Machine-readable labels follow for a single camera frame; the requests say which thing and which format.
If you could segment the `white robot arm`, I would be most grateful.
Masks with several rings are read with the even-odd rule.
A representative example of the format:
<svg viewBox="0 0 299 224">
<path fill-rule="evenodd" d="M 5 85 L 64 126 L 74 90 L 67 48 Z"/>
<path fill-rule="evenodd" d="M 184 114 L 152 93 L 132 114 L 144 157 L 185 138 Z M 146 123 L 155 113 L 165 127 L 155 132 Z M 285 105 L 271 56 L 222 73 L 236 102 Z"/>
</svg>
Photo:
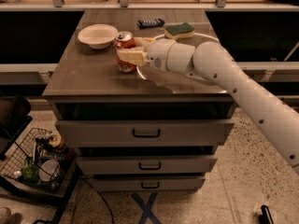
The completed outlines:
<svg viewBox="0 0 299 224">
<path fill-rule="evenodd" d="M 221 44 L 207 41 L 195 47 L 162 38 L 120 49 L 117 56 L 137 66 L 147 65 L 220 86 L 299 173 L 299 113 L 249 78 Z"/>
</svg>

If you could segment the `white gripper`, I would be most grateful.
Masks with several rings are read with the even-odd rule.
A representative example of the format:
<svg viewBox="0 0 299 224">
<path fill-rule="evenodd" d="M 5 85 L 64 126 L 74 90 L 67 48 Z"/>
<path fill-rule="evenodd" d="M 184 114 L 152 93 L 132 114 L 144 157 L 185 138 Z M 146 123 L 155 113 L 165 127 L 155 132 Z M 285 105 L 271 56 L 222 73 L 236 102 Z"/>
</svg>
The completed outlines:
<svg viewBox="0 0 299 224">
<path fill-rule="evenodd" d="M 166 72 L 167 57 L 170 49 L 175 44 L 175 40 L 166 38 L 154 40 L 152 37 L 136 37 L 136 47 L 130 49 L 118 49 L 117 56 L 121 61 L 136 66 L 143 66 L 148 54 L 149 66 L 159 71 Z"/>
</svg>

